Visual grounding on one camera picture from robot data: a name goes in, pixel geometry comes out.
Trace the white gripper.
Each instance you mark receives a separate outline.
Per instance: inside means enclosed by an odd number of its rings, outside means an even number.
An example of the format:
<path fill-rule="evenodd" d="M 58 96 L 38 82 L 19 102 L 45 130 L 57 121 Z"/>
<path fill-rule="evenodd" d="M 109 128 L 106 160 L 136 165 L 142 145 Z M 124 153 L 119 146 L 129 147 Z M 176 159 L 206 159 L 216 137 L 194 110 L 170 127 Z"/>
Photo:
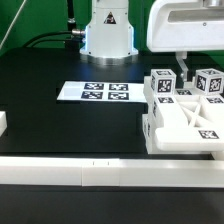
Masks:
<path fill-rule="evenodd" d="M 176 52 L 187 80 L 187 51 L 224 50 L 224 0 L 155 0 L 147 28 L 152 52 Z"/>

